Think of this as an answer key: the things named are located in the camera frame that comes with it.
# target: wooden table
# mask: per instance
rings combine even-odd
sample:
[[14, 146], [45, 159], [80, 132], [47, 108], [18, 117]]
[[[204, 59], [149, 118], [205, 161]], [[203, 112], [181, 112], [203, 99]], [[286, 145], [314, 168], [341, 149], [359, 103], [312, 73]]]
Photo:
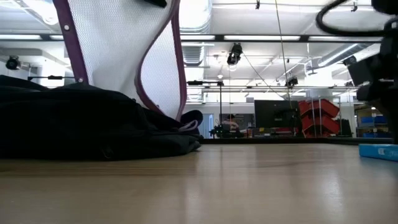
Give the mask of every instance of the wooden table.
[[398, 163], [332, 144], [118, 162], [0, 161], [1, 224], [398, 223]]

